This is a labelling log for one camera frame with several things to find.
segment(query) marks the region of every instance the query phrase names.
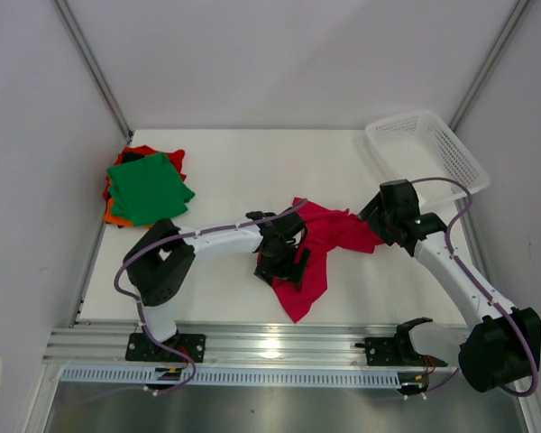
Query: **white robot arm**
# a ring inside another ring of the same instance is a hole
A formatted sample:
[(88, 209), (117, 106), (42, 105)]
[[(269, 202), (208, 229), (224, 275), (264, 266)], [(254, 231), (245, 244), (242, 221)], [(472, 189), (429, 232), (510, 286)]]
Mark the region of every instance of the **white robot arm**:
[(517, 309), (457, 254), (449, 244), (445, 223), (435, 214), (420, 214), (417, 193), (409, 181), (381, 184), (381, 192), (359, 218), (387, 244), (400, 245), (425, 266), (469, 327), (461, 332), (429, 318), (399, 325), (395, 340), (408, 347), (403, 351), (406, 357), (432, 355), (458, 365), (479, 392), (529, 376), (533, 364), (538, 370), (541, 319), (537, 313), (531, 308)]

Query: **white enclosure wall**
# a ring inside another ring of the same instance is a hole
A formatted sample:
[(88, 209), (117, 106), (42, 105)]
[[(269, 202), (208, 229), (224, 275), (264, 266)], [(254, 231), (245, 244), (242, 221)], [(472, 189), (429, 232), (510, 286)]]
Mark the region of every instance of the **white enclosure wall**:
[(69, 0), (132, 129), (448, 121), (514, 0)]
[(473, 212), (492, 279), (541, 316), (541, 0), (534, 3), (458, 134), (491, 175)]
[(77, 295), (121, 143), (50, 3), (0, 0), (0, 433)]

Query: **metal frame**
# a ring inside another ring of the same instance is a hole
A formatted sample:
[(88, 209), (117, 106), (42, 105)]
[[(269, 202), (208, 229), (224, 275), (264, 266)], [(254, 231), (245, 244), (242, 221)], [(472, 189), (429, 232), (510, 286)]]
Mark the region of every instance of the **metal frame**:
[(100, 96), (105, 101), (116, 125), (123, 133), (123, 136), (129, 140), (133, 131), (128, 126), (123, 111), (116, 102), (116, 98), (113, 95), (112, 90), (110, 90), (110, 86), (108, 86), (108, 82), (106, 81), (102, 70), (98, 66), (96, 57), (90, 49), (90, 46), (84, 37), (84, 33), (80, 29), (78, 21), (74, 17), (67, 0), (51, 0), (51, 2), (59, 15), (62, 25), (69, 33), (69, 37), (78, 51), (78, 56), (82, 59), (88, 74), (94, 80), (95, 86), (98, 89)]
[(455, 110), (454, 116), (449, 123), (449, 127), (454, 132), (456, 132), (457, 128), (481, 94), (481, 91), (485, 88), (485, 85), (489, 81), (489, 78), (491, 78), (491, 75), (499, 64), (505, 50), (509, 46), (511, 39), (515, 33), (517, 33), (518, 28), (523, 23), (523, 20), (527, 16), (527, 13), (534, 2), (535, 0), (518, 0), (513, 6), (513, 9), (511, 9), (499, 34), (491, 45), (487, 56), (479, 67), (477, 74), (475, 74), (471, 85), (467, 88), (461, 103)]
[[(356, 343), (361, 343), (367, 336), (393, 336), (396, 332), (394, 326), (232, 325), (195, 322), (180, 322), (178, 325), (181, 333), (206, 335), (204, 366), (420, 371), (420, 367), (368, 367), (364, 349), (355, 347)], [(137, 329), (140, 332), (136, 323), (105, 322), (56, 328), (46, 348), (44, 363), (165, 366), (124, 360), (128, 336)], [(452, 368), (439, 370), (451, 371)]]
[[(87, 44), (78, 22), (71, 12), (67, 0), (51, 0), (59, 13), (62, 24), (69, 32), (80, 58), (84, 61), (102, 98), (110, 110), (116, 124), (127, 139), (132, 136), (122, 110), (116, 102), (96, 58)], [(455, 111), (451, 128), (456, 131), (462, 120), (472, 108), (485, 84), (491, 77), (509, 42), (522, 24), (534, 0), (518, 0), (500, 30), (488, 55), (468, 88), (461, 104)], [(489, 279), (489, 270), (476, 234), (472, 216), (463, 218), (463, 231), (469, 245), (473, 262)], [(96, 259), (97, 246), (104, 232), (101, 229), (95, 242), (91, 264), (82, 281), (81, 296), (87, 286), (92, 263)], [(63, 367), (61, 364), (80, 363), (86, 365), (124, 365), (124, 352), (128, 335), (137, 329), (135, 323), (75, 323), (70, 328), (57, 328), (52, 331), (50, 342), (44, 355), (40, 385), (35, 393), (32, 412), (26, 427), (21, 431), (42, 432), (46, 425), (56, 387)], [(285, 325), (232, 325), (180, 323), (181, 332), (203, 333), (207, 335), (206, 366), (224, 368), (272, 368), (272, 369), (316, 369), (318, 371), (365, 370), (366, 359), (362, 349), (354, 347), (366, 336), (392, 336), (395, 327), (343, 327), (343, 326), (285, 326)], [(377, 367), (379, 371), (387, 370)], [(411, 371), (412, 368), (401, 368)], [(541, 402), (537, 396), (521, 401), (529, 431), (541, 432)]]

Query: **black bracket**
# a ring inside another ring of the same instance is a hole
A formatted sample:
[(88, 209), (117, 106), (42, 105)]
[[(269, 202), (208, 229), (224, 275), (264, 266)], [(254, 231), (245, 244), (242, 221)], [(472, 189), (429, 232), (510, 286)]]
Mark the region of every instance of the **black bracket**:
[[(426, 354), (418, 354), (411, 345), (408, 332), (417, 325), (432, 322), (430, 318), (415, 318), (397, 326), (395, 336), (370, 336), (364, 339), (364, 343), (357, 343), (355, 347), (364, 348), (367, 357), (367, 365), (378, 367), (409, 366), (425, 367)], [(445, 367), (447, 364), (431, 356), (437, 367)]]
[[(401, 355), (395, 338), (392, 336), (370, 336), (364, 343), (357, 343), (355, 347), (364, 348), (367, 365), (371, 367), (426, 367), (424, 355), (405, 357)], [(446, 367), (447, 364), (431, 356), (437, 367)]]
[[(206, 351), (206, 336), (204, 334), (176, 334), (166, 341), (164, 345), (180, 352), (187, 352), (188, 356), (197, 364), (202, 364)], [(171, 352), (167, 352), (155, 345), (144, 333), (130, 334), (126, 347), (126, 361), (149, 363), (184, 363), (184, 359)]]

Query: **laundry basket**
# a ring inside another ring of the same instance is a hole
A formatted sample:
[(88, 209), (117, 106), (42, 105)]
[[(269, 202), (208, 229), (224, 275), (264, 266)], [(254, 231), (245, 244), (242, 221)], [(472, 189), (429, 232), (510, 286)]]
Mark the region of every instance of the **laundry basket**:
[[(365, 133), (385, 180), (441, 176), (461, 182), (471, 193), (489, 186), (487, 172), (432, 111), (388, 117), (369, 124)], [(455, 185), (441, 181), (418, 183), (416, 188), (425, 207), (465, 196)]]

